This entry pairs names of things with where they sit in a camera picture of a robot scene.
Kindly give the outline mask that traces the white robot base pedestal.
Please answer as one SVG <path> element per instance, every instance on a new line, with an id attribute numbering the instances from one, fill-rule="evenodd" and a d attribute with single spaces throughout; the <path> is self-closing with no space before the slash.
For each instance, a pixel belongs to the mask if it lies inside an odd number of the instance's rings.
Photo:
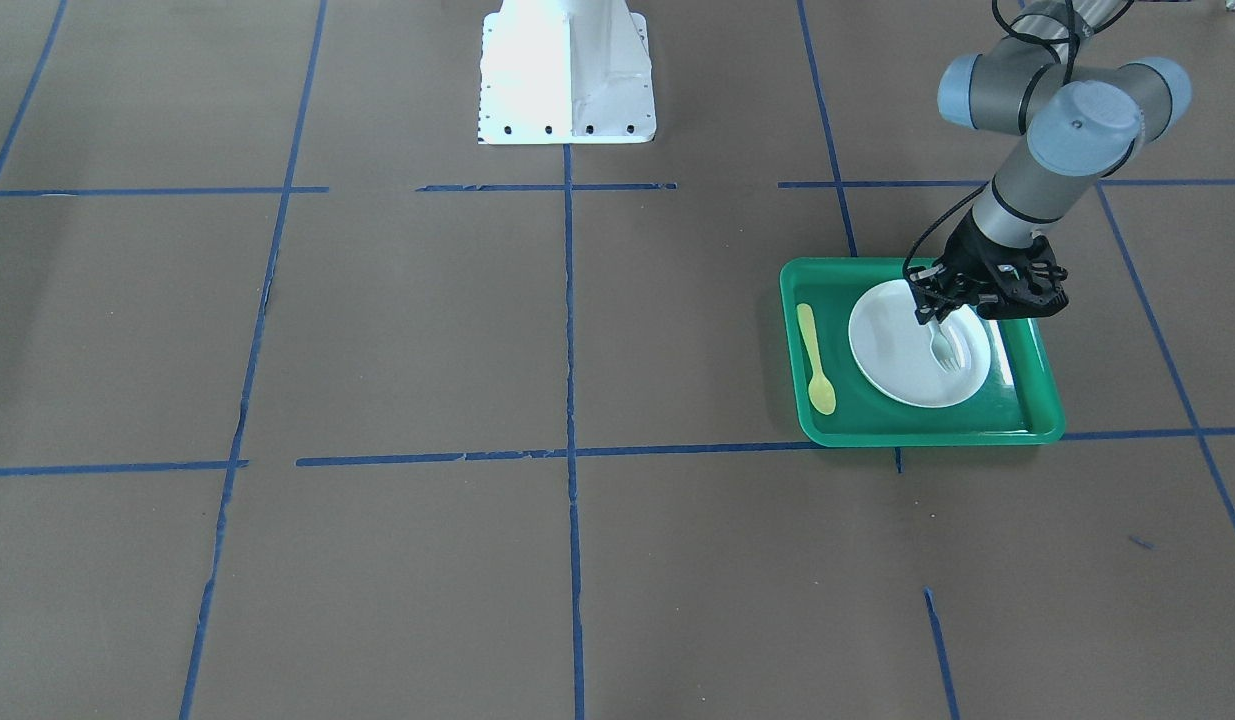
<path id="1" fill-rule="evenodd" d="M 503 1 L 480 27 L 485 144 L 650 143 L 650 28 L 626 1 Z"/>

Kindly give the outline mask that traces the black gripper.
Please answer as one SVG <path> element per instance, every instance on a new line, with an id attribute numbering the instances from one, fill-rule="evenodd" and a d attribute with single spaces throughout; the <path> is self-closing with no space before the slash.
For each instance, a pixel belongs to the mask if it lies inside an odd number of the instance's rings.
<path id="1" fill-rule="evenodd" d="M 919 325 L 946 322 L 965 306 L 986 320 L 1053 316 L 1070 305 L 1066 279 L 1045 233 L 1030 233 L 1024 249 L 1002 246 L 969 212 L 948 237 L 942 263 L 908 266 Z"/>

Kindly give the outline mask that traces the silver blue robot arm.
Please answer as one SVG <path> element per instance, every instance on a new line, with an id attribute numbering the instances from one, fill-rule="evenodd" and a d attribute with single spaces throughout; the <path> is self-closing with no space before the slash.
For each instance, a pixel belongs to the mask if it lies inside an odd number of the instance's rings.
<path id="1" fill-rule="evenodd" d="M 1102 178 L 1112 177 L 1183 119 L 1187 69 L 1162 56 L 1116 68 L 1079 67 L 1079 53 L 1130 7 L 1116 1 L 1034 1 L 1007 20 L 982 54 L 942 74 L 937 104 L 955 126 L 1015 136 L 1004 164 L 960 203 L 941 254 L 902 263 L 918 324 L 969 308 L 986 320 L 1053 316 L 1068 306 L 1068 269 L 1049 232 Z"/>

